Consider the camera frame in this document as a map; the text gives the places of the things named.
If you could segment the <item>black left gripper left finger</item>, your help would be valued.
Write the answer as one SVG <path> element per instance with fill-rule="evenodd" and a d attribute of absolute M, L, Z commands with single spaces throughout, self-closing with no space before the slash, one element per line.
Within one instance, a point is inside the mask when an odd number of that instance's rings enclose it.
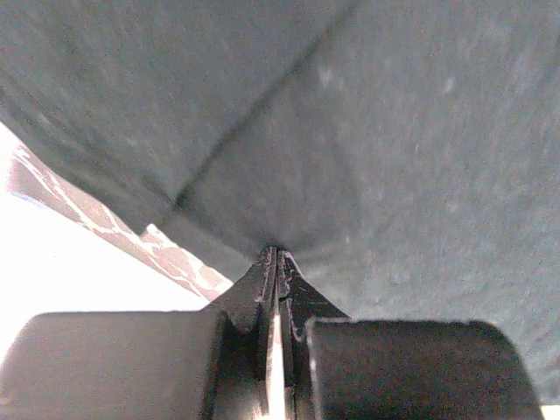
<path fill-rule="evenodd" d="M 31 318 L 1 365 L 4 419 L 256 419 L 277 250 L 199 311 L 55 312 Z"/>

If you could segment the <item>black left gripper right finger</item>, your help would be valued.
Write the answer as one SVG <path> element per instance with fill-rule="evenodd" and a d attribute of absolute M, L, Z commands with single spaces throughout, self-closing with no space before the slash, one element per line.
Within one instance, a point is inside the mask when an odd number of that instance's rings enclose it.
<path fill-rule="evenodd" d="M 352 319 L 277 255 L 284 382 L 298 419 L 539 419 L 513 344 L 478 320 Z"/>

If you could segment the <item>black t shirt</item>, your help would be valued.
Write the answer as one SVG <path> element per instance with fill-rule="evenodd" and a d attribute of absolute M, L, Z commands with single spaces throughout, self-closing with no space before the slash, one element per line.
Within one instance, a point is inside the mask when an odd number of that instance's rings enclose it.
<path fill-rule="evenodd" d="M 558 2 L 4 1 L 1 120 L 226 277 L 496 324 L 558 403 Z"/>

